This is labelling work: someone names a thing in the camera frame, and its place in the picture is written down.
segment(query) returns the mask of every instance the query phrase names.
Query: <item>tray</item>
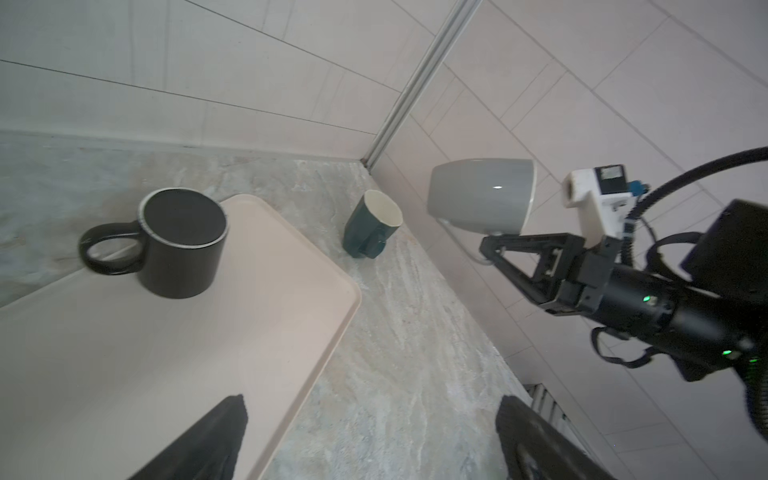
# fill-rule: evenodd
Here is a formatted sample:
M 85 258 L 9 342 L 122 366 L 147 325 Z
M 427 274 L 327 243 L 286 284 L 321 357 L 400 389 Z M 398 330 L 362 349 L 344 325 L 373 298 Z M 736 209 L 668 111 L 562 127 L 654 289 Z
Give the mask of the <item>tray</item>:
M 214 284 L 185 300 L 80 270 L 0 309 L 0 478 L 128 478 L 228 395 L 259 478 L 360 304 L 359 287 L 252 195 Z

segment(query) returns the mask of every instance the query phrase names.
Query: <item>teal cup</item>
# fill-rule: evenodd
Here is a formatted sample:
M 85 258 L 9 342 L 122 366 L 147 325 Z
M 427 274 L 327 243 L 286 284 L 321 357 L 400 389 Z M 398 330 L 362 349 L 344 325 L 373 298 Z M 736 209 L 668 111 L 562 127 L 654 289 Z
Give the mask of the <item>teal cup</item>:
M 366 191 L 344 227 L 344 250 L 355 258 L 376 258 L 402 225 L 395 201 L 377 190 Z

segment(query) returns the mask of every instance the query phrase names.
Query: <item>marble countertop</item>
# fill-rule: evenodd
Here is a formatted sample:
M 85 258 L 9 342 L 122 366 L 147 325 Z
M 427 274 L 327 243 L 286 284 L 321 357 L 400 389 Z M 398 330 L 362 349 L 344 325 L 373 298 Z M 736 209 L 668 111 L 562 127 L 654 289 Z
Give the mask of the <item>marble countertop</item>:
M 407 226 L 376 260 L 344 253 L 376 188 L 358 163 L 0 135 L 0 305 L 81 268 L 82 232 L 168 186 L 261 197 L 362 290 L 264 478 L 506 478 L 496 409 L 527 395 Z

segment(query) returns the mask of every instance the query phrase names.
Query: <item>mug rim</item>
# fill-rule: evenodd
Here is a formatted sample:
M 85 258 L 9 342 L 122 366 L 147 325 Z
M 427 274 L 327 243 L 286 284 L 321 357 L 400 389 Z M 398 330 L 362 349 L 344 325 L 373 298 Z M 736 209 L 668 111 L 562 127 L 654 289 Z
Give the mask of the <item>mug rim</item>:
M 144 218 L 144 208 L 147 206 L 147 202 L 152 197 L 154 197 L 155 195 L 159 194 L 160 192 L 165 192 L 165 191 L 168 191 L 168 190 L 188 190 L 190 192 L 194 192 L 196 194 L 200 194 L 203 197 L 206 197 L 208 200 L 214 202 L 219 207 L 219 210 L 221 210 L 221 213 L 224 215 L 224 231 L 221 233 L 221 235 L 217 239 L 215 239 L 215 240 L 213 240 L 211 242 L 208 242 L 208 243 L 204 243 L 202 245 L 185 245 L 183 243 L 171 242 L 170 240 L 164 239 L 163 237 L 161 237 L 160 235 L 155 233 L 155 231 L 152 230 L 149 227 L 149 225 L 147 224 L 147 220 Z M 193 188 L 186 188 L 186 187 L 165 187 L 165 188 L 159 188 L 159 189 L 157 189 L 157 190 L 155 190 L 153 192 L 150 192 L 149 194 L 147 194 L 146 197 L 141 199 L 141 202 L 139 203 L 139 207 L 138 207 L 137 217 L 138 217 L 139 224 L 141 225 L 141 229 L 144 230 L 145 232 L 147 232 L 147 234 L 150 237 L 154 238 L 155 240 L 157 240 L 160 243 L 164 243 L 165 245 L 168 245 L 169 247 L 183 248 L 183 249 L 186 249 L 186 250 L 196 250 L 196 249 L 200 249 L 200 248 L 210 247 L 211 245 L 215 245 L 215 244 L 219 243 L 224 237 L 226 237 L 227 236 L 227 232 L 229 232 L 229 230 L 230 230 L 230 219 L 227 216 L 227 212 L 224 211 L 224 209 L 221 207 L 221 204 L 219 204 L 219 202 L 215 201 L 211 197 L 208 197 L 203 192 L 200 192 L 200 191 L 195 190 Z

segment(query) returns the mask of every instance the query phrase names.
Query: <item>tiled wall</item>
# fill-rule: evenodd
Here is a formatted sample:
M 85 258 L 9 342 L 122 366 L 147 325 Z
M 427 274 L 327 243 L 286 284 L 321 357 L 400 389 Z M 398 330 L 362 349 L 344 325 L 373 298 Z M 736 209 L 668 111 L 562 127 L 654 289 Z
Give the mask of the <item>tiled wall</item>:
M 5 0 L 0 130 L 361 158 L 455 0 Z
M 666 357 L 631 371 L 603 362 L 590 347 L 593 323 L 538 311 L 461 255 L 426 213 L 429 175 L 468 157 L 534 158 L 523 233 L 578 233 L 559 195 L 571 170 L 622 163 L 658 187 L 768 144 L 767 25 L 762 0 L 486 0 L 372 171 L 520 380 L 543 382 L 618 478 L 764 478 L 768 445 L 746 417 L 739 379 L 685 383 Z M 661 236 L 702 231 L 734 197 L 768 203 L 767 180 L 766 164 L 719 174 L 647 219 Z M 650 239 L 640 235 L 644 252 Z M 461 237 L 476 246 L 480 236 Z M 668 259 L 686 250 L 670 247 Z M 628 359 L 641 350 L 604 343 Z

